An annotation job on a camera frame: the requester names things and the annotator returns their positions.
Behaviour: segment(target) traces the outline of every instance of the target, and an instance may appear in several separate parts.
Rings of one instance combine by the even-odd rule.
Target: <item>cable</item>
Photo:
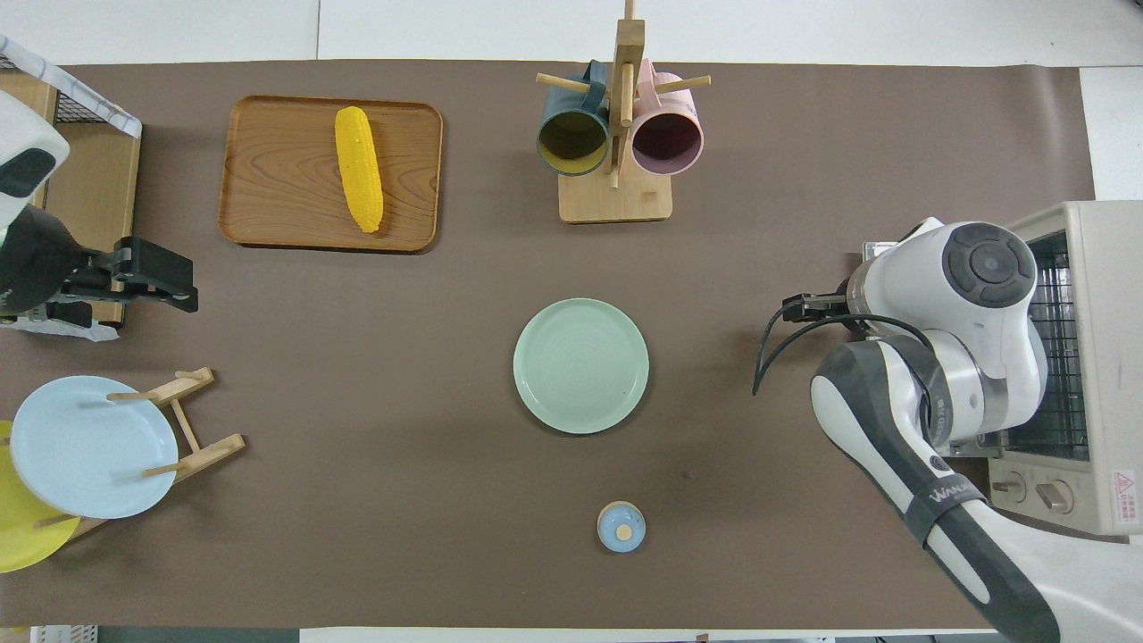
[[[758,395],[758,387],[761,386],[762,378],[766,376],[766,371],[769,370],[770,365],[774,364],[774,361],[777,360],[778,355],[783,351],[785,351],[786,347],[789,347],[794,341],[797,341],[799,338],[801,338],[802,336],[805,336],[806,333],[808,333],[808,332],[810,332],[810,331],[813,331],[815,329],[821,329],[822,327],[825,327],[828,324],[841,324],[841,323],[845,323],[845,321],[880,321],[881,324],[889,324],[892,327],[896,327],[896,328],[905,331],[906,333],[913,336],[922,345],[925,345],[925,348],[927,348],[930,352],[935,353],[935,351],[933,349],[933,343],[930,343],[929,339],[925,337],[925,333],[922,333],[920,331],[920,329],[918,329],[917,327],[913,327],[911,324],[906,324],[905,321],[902,321],[900,319],[894,319],[892,316],[885,316],[882,314],[865,314],[865,313],[857,313],[857,312],[847,313],[847,314],[838,314],[836,316],[830,316],[828,319],[822,319],[820,321],[814,321],[814,323],[810,324],[809,327],[806,327],[805,329],[798,330],[794,335],[792,335],[789,338],[786,338],[785,340],[783,340],[782,344],[780,344],[774,349],[774,352],[770,353],[769,357],[766,359],[766,362],[764,362],[758,368],[758,370],[754,372],[754,389],[752,392],[752,395]]]
[[[750,389],[751,391],[750,395],[758,395],[758,387],[759,385],[762,384],[762,377],[759,373],[761,373],[762,357],[766,355],[766,345],[770,341],[770,331],[774,330],[774,324],[777,323],[778,318],[785,314],[788,310],[792,307],[798,307],[800,305],[801,302],[798,299],[793,299],[782,304],[782,307],[780,307],[778,311],[774,313],[774,316],[770,316],[769,323],[766,324],[766,330],[762,331],[762,341],[759,343],[758,345],[758,361],[754,362],[754,388]]]

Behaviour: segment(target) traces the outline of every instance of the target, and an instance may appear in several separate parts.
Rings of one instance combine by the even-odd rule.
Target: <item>wooden tray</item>
[[[350,216],[334,143],[337,110],[369,115],[385,214]],[[415,252],[437,234],[440,113],[423,103],[247,96],[230,114],[218,227],[243,246]]]

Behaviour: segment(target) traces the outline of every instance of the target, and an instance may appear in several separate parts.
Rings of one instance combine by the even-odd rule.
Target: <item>mug handle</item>
[[[657,110],[663,106],[663,102],[658,99],[658,91],[655,91],[655,65],[652,64],[650,58],[644,58],[639,63],[637,87],[639,88],[639,99],[650,103],[647,110]]]
[[[583,81],[588,83],[588,93],[583,96],[582,107],[588,112],[599,111],[599,105],[604,102],[607,93],[607,67],[599,61],[588,63],[588,70],[583,72]]]

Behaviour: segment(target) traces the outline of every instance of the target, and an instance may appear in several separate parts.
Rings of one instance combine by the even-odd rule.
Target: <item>toaster oven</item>
[[[1047,361],[1026,424],[982,436],[999,509],[1143,533],[1143,201],[1064,202],[1008,226],[1037,260],[1029,314]]]

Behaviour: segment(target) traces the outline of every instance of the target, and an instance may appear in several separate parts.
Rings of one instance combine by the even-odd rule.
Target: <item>wooden mug stand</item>
[[[199,439],[194,435],[194,431],[191,428],[191,424],[187,421],[186,413],[183,411],[183,405],[179,401],[211,383],[214,383],[214,373],[210,369],[203,368],[198,371],[176,371],[175,379],[173,381],[160,387],[155,387],[149,392],[118,393],[107,396],[107,400],[112,402],[120,400],[149,400],[159,409],[170,407],[171,411],[175,413],[175,419],[178,421],[179,428],[183,431],[183,437],[186,439],[186,444],[191,449],[190,455],[181,458],[178,463],[175,463],[174,465],[146,469],[143,472],[144,477],[175,472],[174,484],[178,484],[207,467],[230,458],[246,448],[246,441],[242,440],[240,434],[224,437],[218,442],[206,447],[199,445]],[[70,521],[75,517],[77,516],[61,514],[51,519],[39,521],[33,527],[37,529],[45,528]],[[69,540],[74,540],[106,522],[99,519],[80,517],[82,520]]]
[[[625,0],[623,18],[615,33],[615,57],[608,90],[609,153],[604,164],[583,176],[559,176],[560,218],[565,223],[615,223],[662,220],[671,216],[671,177],[652,174],[634,162],[631,154],[632,107],[636,75],[642,61],[646,23],[634,18],[634,0]],[[536,81],[574,91],[589,89],[585,82],[537,73]],[[656,85],[657,94],[706,87],[703,75]]]

